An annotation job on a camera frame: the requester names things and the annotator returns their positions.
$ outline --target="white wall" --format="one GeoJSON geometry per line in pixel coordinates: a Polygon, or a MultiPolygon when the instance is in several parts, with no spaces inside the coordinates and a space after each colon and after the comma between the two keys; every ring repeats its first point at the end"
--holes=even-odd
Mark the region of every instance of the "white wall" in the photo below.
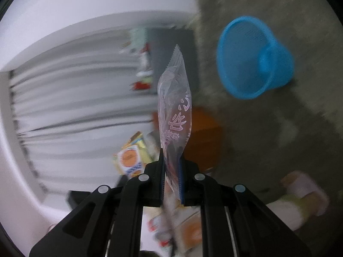
{"type": "Polygon", "coordinates": [[[0,71],[90,32],[185,24],[196,0],[14,0],[0,21],[0,71]]]}

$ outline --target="silver screw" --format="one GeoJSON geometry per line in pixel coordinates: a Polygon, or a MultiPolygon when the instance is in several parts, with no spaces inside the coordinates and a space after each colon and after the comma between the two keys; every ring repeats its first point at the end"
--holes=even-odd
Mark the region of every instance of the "silver screw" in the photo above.
{"type": "Polygon", "coordinates": [[[145,182],[149,179],[149,176],[147,174],[142,174],[142,175],[139,175],[138,179],[141,181],[141,182],[145,182]]]}
{"type": "Polygon", "coordinates": [[[245,186],[244,185],[236,185],[235,190],[237,192],[244,192],[245,191],[245,186]]]}
{"type": "Polygon", "coordinates": [[[99,193],[106,193],[106,192],[108,192],[108,190],[109,190],[109,188],[107,185],[102,185],[102,186],[99,186],[99,188],[98,188],[99,193]]]}
{"type": "Polygon", "coordinates": [[[195,174],[194,178],[197,180],[197,181],[202,181],[205,179],[205,175],[204,174],[201,174],[201,173],[198,173],[198,174],[195,174]]]}

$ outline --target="snack bag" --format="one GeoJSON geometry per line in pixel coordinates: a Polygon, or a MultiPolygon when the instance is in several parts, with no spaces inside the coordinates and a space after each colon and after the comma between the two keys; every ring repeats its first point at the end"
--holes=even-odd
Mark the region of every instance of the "snack bag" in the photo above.
{"type": "Polygon", "coordinates": [[[130,138],[119,153],[114,155],[114,163],[119,173],[126,174],[128,178],[143,173],[145,166],[150,162],[152,159],[140,131],[130,138]]]}
{"type": "Polygon", "coordinates": [[[158,85],[158,124],[167,181],[180,198],[179,161],[191,134],[192,99],[180,48],[176,45],[158,85]]]}

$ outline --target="blue trash can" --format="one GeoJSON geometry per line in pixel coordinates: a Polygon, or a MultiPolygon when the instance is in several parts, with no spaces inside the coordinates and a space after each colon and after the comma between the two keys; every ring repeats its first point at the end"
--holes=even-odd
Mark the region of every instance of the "blue trash can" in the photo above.
{"type": "Polygon", "coordinates": [[[294,61],[266,24],[241,16],[222,32],[217,67],[229,93],[239,99],[253,99],[286,85],[293,77],[294,61]]]}

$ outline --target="white curtain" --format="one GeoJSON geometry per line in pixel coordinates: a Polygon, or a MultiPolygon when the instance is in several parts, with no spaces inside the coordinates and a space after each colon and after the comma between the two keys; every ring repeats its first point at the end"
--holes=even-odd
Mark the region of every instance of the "white curtain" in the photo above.
{"type": "Polygon", "coordinates": [[[13,71],[13,119],[28,164],[48,192],[115,186],[113,154],[153,130],[157,96],[131,91],[138,57],[121,54],[125,31],[47,51],[13,71]]]}

